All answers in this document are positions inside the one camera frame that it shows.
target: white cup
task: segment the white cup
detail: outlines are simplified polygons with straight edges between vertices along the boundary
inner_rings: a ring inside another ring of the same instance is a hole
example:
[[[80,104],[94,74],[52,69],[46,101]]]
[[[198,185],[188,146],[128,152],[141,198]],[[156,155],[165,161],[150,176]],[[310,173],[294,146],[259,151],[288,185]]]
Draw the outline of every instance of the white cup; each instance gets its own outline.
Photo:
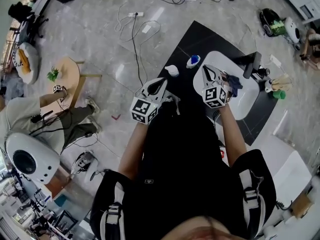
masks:
[[[179,76],[179,70],[175,65],[165,66],[164,69],[168,70],[170,76],[172,76],[174,78]]]
[[[264,90],[265,90],[266,93],[270,93],[271,91],[273,91],[273,89],[272,89],[272,81],[271,80],[268,80],[268,81],[265,82]]]

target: white wall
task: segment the white wall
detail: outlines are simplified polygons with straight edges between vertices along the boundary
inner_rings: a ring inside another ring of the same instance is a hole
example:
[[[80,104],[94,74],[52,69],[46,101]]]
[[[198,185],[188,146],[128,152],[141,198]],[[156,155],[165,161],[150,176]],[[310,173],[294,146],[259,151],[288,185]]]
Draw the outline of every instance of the white wall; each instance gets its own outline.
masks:
[[[8,10],[12,4],[16,4],[21,0],[0,0],[0,51],[2,51],[9,28],[13,19],[8,15]]]

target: strap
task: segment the strap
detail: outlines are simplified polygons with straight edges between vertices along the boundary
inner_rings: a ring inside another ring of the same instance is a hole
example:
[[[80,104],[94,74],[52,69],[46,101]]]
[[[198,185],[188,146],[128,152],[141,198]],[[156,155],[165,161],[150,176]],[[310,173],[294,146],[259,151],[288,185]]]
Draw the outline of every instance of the strap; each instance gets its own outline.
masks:
[[[262,230],[266,217],[266,204],[259,194],[259,185],[253,183],[249,169],[239,173],[245,196],[243,197],[244,220],[251,238],[256,237]]]
[[[114,202],[109,206],[108,210],[103,213],[100,221],[101,240],[109,240],[106,239],[106,231],[108,231],[108,236],[111,236],[112,240],[126,240],[124,211],[122,209],[124,195],[123,186],[120,182],[117,182],[114,187]]]
[[[245,193],[244,200],[248,204],[249,209],[255,209],[259,207],[258,203],[258,193],[257,189],[254,189],[252,186],[252,178],[250,171],[247,169],[241,173],[239,173],[242,187]]]

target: sticker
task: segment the sticker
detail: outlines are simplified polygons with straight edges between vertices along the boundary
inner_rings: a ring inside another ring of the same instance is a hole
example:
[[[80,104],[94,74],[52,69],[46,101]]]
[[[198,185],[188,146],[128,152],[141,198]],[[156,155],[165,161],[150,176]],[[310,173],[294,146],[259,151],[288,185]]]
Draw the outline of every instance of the sticker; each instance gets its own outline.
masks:
[[[210,108],[216,108],[221,106],[221,104],[219,103],[219,101],[210,101],[206,103]]]
[[[140,123],[143,123],[143,124],[146,123],[146,119],[142,115],[132,113],[132,118]]]
[[[138,99],[132,110],[145,115],[149,107],[150,107],[149,102]]]
[[[154,180],[153,179],[145,179],[144,184],[153,184]]]
[[[156,115],[157,115],[157,108],[155,108],[155,110],[152,111],[152,113],[148,116],[148,122],[151,122],[151,120],[154,119]]]
[[[226,103],[226,92],[224,89],[220,89],[220,100],[222,101],[223,104]]]
[[[217,89],[215,87],[205,90],[205,100],[206,101],[212,100],[215,98],[217,98]]]

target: black table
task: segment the black table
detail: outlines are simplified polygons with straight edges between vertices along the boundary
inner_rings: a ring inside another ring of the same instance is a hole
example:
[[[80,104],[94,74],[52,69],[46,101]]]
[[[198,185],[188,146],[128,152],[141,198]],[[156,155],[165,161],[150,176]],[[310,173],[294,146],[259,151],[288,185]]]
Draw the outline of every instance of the black table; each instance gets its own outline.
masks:
[[[218,51],[232,61],[245,55],[211,29],[194,21],[165,64],[165,66],[175,65],[179,70],[179,76],[171,77],[164,68],[159,74],[159,77],[168,79],[166,89],[169,92],[181,99],[192,101],[194,106],[204,106],[206,115],[210,118],[217,109],[209,108],[204,104],[202,97],[194,89],[193,79],[207,54],[212,51]],[[199,55],[201,60],[194,68],[186,69],[187,61],[192,55]],[[259,95],[248,115],[242,120],[237,120],[244,141],[250,146],[265,126],[278,101],[273,98],[271,92],[264,91],[265,81],[257,79],[256,81],[260,88]]]

